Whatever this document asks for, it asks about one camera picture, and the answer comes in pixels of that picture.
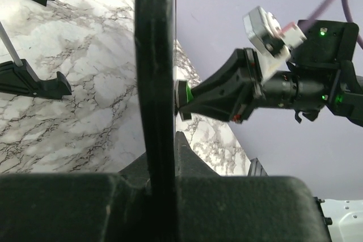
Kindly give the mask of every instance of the gray rod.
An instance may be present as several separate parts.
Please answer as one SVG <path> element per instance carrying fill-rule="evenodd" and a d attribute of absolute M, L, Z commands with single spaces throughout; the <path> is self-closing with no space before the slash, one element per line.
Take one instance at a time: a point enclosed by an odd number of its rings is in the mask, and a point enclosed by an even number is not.
<path fill-rule="evenodd" d="M 22 60 L 19 58 L 14 46 L 12 45 L 9 36 L 7 35 L 3 25 L 0 22 L 0 38 L 4 43 L 7 51 L 9 52 L 13 62 L 16 64 L 17 67 L 23 66 Z"/>

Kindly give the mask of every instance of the black vertical panel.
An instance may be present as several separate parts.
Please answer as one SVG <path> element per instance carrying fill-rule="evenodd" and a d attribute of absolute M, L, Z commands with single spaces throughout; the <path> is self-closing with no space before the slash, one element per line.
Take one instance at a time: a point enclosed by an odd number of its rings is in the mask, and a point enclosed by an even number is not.
<path fill-rule="evenodd" d="M 138 97 L 154 208 L 164 231 L 175 222 L 173 15 L 174 0 L 135 0 Z"/>

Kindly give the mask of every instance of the gray wall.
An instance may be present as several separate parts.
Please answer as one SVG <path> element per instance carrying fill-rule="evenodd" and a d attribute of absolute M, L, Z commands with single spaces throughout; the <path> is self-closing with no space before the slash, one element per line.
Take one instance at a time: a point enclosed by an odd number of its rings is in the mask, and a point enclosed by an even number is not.
<path fill-rule="evenodd" d="M 177 33 L 202 79 L 215 72 L 234 48 L 250 46 L 242 17 L 257 5 L 281 25 L 304 19 L 321 0 L 177 0 Z M 363 28 L 363 0 L 350 0 Z M 345 21 L 340 0 L 322 19 Z M 363 75 L 363 51 L 356 49 Z M 258 109 L 243 125 L 231 125 L 249 158 L 258 157 L 269 175 L 305 181 L 322 198 L 363 199 L 363 128 L 323 111 L 315 122 L 294 120 L 294 112 Z"/>

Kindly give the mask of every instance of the marble surface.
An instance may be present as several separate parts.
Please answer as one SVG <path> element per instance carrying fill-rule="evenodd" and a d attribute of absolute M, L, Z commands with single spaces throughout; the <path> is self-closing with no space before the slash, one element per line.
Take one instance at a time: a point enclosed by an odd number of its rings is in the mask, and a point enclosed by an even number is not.
<path fill-rule="evenodd" d="M 116 172 L 145 151 L 133 47 L 134 0 L 0 0 L 0 21 L 41 79 L 64 73 L 62 101 L 0 94 L 0 172 Z M 11 58 L 0 44 L 0 62 Z M 178 78 L 199 81 L 179 47 Z M 249 161 L 226 124 L 177 120 L 195 152 L 220 174 Z"/>

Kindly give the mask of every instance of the marble table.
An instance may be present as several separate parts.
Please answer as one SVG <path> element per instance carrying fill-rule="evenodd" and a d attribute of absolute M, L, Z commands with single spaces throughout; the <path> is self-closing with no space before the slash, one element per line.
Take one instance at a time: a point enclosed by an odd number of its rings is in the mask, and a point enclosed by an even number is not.
<path fill-rule="evenodd" d="M 0 172 L 117 172 L 145 152 L 133 46 L 134 0 L 0 0 L 0 21 L 41 79 L 64 73 L 62 101 L 0 94 Z M 11 58 L 0 43 L 0 62 Z M 178 45 L 178 78 L 200 79 Z M 193 150 L 222 175 L 250 161 L 227 124 L 176 121 Z"/>

